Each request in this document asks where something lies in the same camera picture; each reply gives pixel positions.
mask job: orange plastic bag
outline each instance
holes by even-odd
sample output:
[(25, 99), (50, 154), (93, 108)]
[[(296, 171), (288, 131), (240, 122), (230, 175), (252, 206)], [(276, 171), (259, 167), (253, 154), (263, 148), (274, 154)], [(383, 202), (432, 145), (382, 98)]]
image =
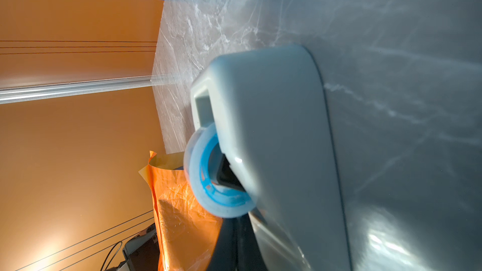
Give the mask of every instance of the orange plastic bag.
[(222, 218), (199, 205), (183, 170), (183, 154), (156, 156), (139, 171), (152, 191), (159, 239), (159, 271), (205, 271), (219, 236)]

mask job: black rubber part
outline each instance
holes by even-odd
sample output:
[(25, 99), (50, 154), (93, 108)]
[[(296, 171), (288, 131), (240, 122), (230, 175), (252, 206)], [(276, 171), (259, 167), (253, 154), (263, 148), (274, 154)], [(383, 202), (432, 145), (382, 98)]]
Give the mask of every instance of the black rubber part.
[(248, 215), (224, 219), (206, 271), (268, 271)]
[(216, 180), (219, 185), (223, 185), (234, 190), (245, 191), (238, 178), (231, 170), (229, 161), (226, 159), (225, 155), (223, 155), (223, 161), (219, 167), (219, 171), (216, 174)]

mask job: black line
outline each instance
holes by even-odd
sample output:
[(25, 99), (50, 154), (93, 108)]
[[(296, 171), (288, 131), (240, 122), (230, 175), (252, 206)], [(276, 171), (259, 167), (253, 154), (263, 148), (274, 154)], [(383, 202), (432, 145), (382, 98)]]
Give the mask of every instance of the black line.
[(106, 238), (106, 239), (103, 239), (103, 240), (101, 240), (100, 242), (97, 242), (97, 243), (95, 243), (95, 244), (93, 244), (93, 245), (90, 245), (90, 246), (87, 247), (87, 248), (84, 248), (84, 249), (82, 249), (82, 250), (79, 250), (79, 251), (77, 251), (77, 252), (74, 253), (74, 254), (71, 254), (71, 255), (69, 255), (69, 256), (66, 256), (66, 257), (64, 257), (63, 259), (60, 259), (60, 260), (58, 260), (58, 261), (56, 261), (56, 262), (54, 262), (54, 263), (51, 263), (51, 264), (48, 265), (48, 266), (45, 266), (45, 267), (43, 267), (43, 268), (41, 268), (41, 269), (38, 269), (37, 271), (40, 271), (40, 270), (43, 270), (43, 269), (45, 269), (45, 268), (47, 268), (47, 267), (50, 267), (50, 266), (52, 266), (52, 265), (55, 265), (56, 263), (61, 262), (61, 261), (63, 261), (64, 259), (67, 259), (67, 258), (69, 258), (69, 257), (71, 257), (71, 256), (74, 256), (74, 255), (76, 255), (77, 253), (80, 253), (80, 252), (82, 252), (82, 251), (84, 251), (84, 250), (87, 250), (87, 249), (89, 249), (89, 248), (92, 247), (92, 246), (95, 246), (95, 245), (97, 245), (97, 244), (99, 244), (99, 243), (102, 243), (102, 242), (105, 241), (105, 240), (108, 240), (108, 239), (110, 239), (110, 238), (112, 238), (112, 237), (114, 237), (114, 236), (116, 236), (116, 235), (118, 235), (118, 234), (120, 234), (120, 233), (123, 233), (123, 232), (125, 232), (125, 231), (127, 231), (127, 230), (129, 230), (129, 229), (131, 229), (131, 228), (136, 227), (137, 225), (140, 225), (140, 224), (142, 224), (142, 223), (144, 223), (144, 222), (147, 222), (148, 220), (152, 220), (152, 219), (154, 219), (154, 217), (152, 217), (152, 218), (150, 218), (150, 219), (147, 219), (147, 220), (145, 220), (145, 221), (142, 221), (142, 222), (140, 222), (139, 224), (136, 224), (136, 225), (134, 225), (134, 226), (132, 226), (132, 227), (129, 227), (128, 229), (123, 230), (123, 231), (121, 231), (121, 232), (119, 232), (119, 233), (116, 233), (116, 234), (114, 234), (113, 236), (110, 236), (110, 237), (108, 237), (108, 238)]
[[(317, 68), (318, 76), (320, 78), (320, 83), (322, 84), (322, 86), (324, 86), (322, 72), (320, 71), (320, 68), (319, 68), (318, 64), (316, 63), (316, 60), (313, 57), (313, 55), (310, 53), (310, 51), (308, 51), (308, 54), (311, 56), (311, 59), (313, 60), (313, 63), (315, 64), (315, 66)], [(340, 170), (339, 170), (339, 166), (338, 166), (337, 153), (336, 153), (336, 149), (335, 149), (335, 146), (334, 146), (333, 127), (332, 127), (332, 121), (330, 119), (330, 109), (328, 108), (328, 100), (327, 100), (328, 97), (326, 96), (326, 90), (325, 90), (324, 87), (323, 87), (323, 97), (324, 97), (323, 104), (325, 105), (324, 108), (326, 110), (326, 117), (327, 117), (327, 120), (328, 120), (328, 129), (330, 131), (330, 141), (331, 141), (331, 145), (332, 145), (332, 149), (333, 149), (333, 159), (334, 159), (334, 164), (335, 164), (336, 180), (338, 182), (338, 191), (339, 191), (340, 202), (341, 202), (341, 212), (342, 212), (342, 216), (343, 216), (343, 225), (344, 225), (343, 227), (344, 227), (345, 239), (346, 239), (346, 250), (347, 250), (347, 253), (348, 253), (348, 263), (350, 264), (350, 270), (353, 270), (350, 240), (349, 240), (349, 237), (348, 237), (348, 225), (347, 225), (347, 222), (346, 222), (346, 211), (345, 211), (346, 203), (343, 200), (343, 190), (342, 190), (342, 186), (341, 186)]]
[(52, 41), (52, 40), (0, 40), (0, 42), (110, 42), (110, 43), (115, 43), (115, 42), (128, 42), (128, 43), (157, 43), (157, 41), (66, 41), (66, 40), (61, 40), (61, 41)]
[(84, 53), (101, 53), (101, 52), (156, 52), (155, 50), (126, 50), (126, 51), (61, 51), (61, 52), (14, 52), (10, 54), (0, 55), (28, 55), (28, 54), (84, 54)]
[[(122, 239), (121, 241), (125, 241), (125, 240), (127, 240), (127, 239), (129, 239), (129, 238), (132, 238), (133, 236), (135, 236), (136, 234), (138, 234), (138, 233), (140, 233), (140, 232), (136, 232), (136, 233), (134, 233), (133, 235), (128, 236), (128, 237), (125, 238), (125, 239)], [(91, 255), (88, 256), (88, 257), (84, 257), (84, 258), (81, 259), (80, 261), (76, 261), (76, 262), (73, 263), (72, 265), (68, 265), (67, 267), (65, 267), (65, 268), (63, 268), (63, 269), (60, 269), (59, 271), (63, 271), (63, 270), (65, 270), (65, 269), (69, 268), (69, 267), (72, 267), (73, 265), (75, 265), (75, 264), (77, 264), (77, 263), (80, 263), (80, 262), (83, 261), (84, 259), (89, 258), (89, 257), (91, 257), (91, 256), (94, 256), (94, 255), (96, 255), (97, 253), (102, 252), (102, 251), (106, 250), (107, 248), (112, 247), (112, 246), (115, 245), (115, 244), (112, 244), (112, 245), (110, 245), (110, 246), (107, 246), (107, 247), (105, 247), (104, 249), (99, 250), (99, 251), (95, 252), (94, 254), (91, 254)]]
[(109, 228), (109, 229), (107, 229), (107, 230), (104, 230), (103, 232), (100, 232), (100, 233), (98, 233), (98, 234), (96, 234), (96, 235), (93, 235), (93, 236), (91, 236), (90, 238), (87, 238), (87, 239), (85, 239), (85, 240), (83, 240), (83, 241), (80, 241), (80, 242), (78, 242), (78, 243), (75, 243), (75, 244), (73, 244), (73, 245), (71, 245), (71, 246), (69, 246), (69, 247), (67, 247), (67, 248), (64, 248), (64, 249), (59, 250), (59, 251), (57, 251), (57, 252), (55, 252), (55, 253), (52, 253), (52, 254), (49, 255), (49, 256), (46, 256), (46, 257), (44, 257), (44, 258), (41, 258), (40, 260), (35, 261), (35, 262), (33, 262), (33, 263), (30, 263), (30, 264), (28, 264), (27, 266), (24, 266), (24, 267), (22, 267), (22, 268), (20, 268), (20, 269), (17, 269), (17, 270), (15, 270), (15, 271), (19, 271), (19, 270), (21, 270), (21, 269), (23, 269), (23, 268), (26, 268), (26, 267), (30, 266), (30, 265), (33, 265), (33, 264), (35, 264), (35, 263), (38, 263), (38, 262), (40, 262), (40, 261), (43, 260), (43, 259), (46, 259), (46, 258), (48, 258), (48, 257), (51, 257), (52, 255), (55, 255), (55, 254), (57, 254), (57, 253), (60, 253), (60, 252), (62, 252), (62, 251), (64, 251), (64, 250), (67, 250), (67, 249), (69, 249), (69, 248), (72, 248), (72, 247), (75, 246), (75, 245), (78, 245), (78, 244), (80, 244), (80, 243), (83, 243), (83, 242), (85, 242), (85, 241), (87, 241), (87, 240), (89, 240), (89, 239), (91, 239), (91, 238), (93, 238), (93, 237), (96, 237), (96, 236), (98, 236), (98, 235), (100, 235), (100, 234), (102, 234), (102, 233), (104, 233), (104, 232), (108, 232), (108, 231), (111, 230), (111, 229), (114, 229), (114, 228), (116, 228), (116, 227), (118, 227), (118, 226), (121, 226), (121, 225), (127, 223), (127, 222), (130, 222), (130, 221), (132, 221), (132, 220), (134, 220), (134, 219), (137, 219), (138, 217), (141, 217), (141, 216), (143, 216), (143, 215), (145, 215), (145, 214), (148, 214), (148, 213), (150, 213), (150, 212), (152, 212), (152, 211), (154, 211), (154, 210), (153, 210), (153, 209), (152, 209), (152, 210), (149, 210), (148, 212), (145, 212), (145, 213), (143, 213), (143, 214), (141, 214), (141, 215), (138, 215), (138, 216), (136, 216), (135, 218), (132, 218), (132, 219), (130, 219), (130, 220), (125, 221), (124, 223), (121, 223), (121, 224), (116, 225), (116, 226), (114, 226), (114, 227), (111, 227), (111, 228)]

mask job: gray marble floor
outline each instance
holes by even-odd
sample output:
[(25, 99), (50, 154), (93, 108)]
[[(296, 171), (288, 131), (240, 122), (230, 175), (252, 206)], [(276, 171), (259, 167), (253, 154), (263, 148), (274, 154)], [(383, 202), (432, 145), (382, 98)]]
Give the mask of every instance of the gray marble floor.
[(292, 42), (324, 81), (353, 269), (482, 268), (482, 0), (166, 0), (166, 150), (214, 57)]

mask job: orange wall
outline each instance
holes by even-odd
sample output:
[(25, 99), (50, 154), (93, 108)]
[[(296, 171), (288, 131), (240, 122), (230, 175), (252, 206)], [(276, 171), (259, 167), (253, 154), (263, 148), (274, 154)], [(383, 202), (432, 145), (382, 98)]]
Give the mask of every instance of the orange wall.
[[(151, 210), (150, 190), (137, 173), (149, 150), (164, 153), (151, 87), (0, 105), (0, 270), (14, 271)], [(152, 223), (45, 270), (58, 271)], [(24, 270), (38, 270), (135, 224)], [(106, 254), (67, 270), (99, 269)], [(120, 251), (111, 267), (122, 257)]]
[(0, 88), (151, 75), (162, 0), (1, 0)]

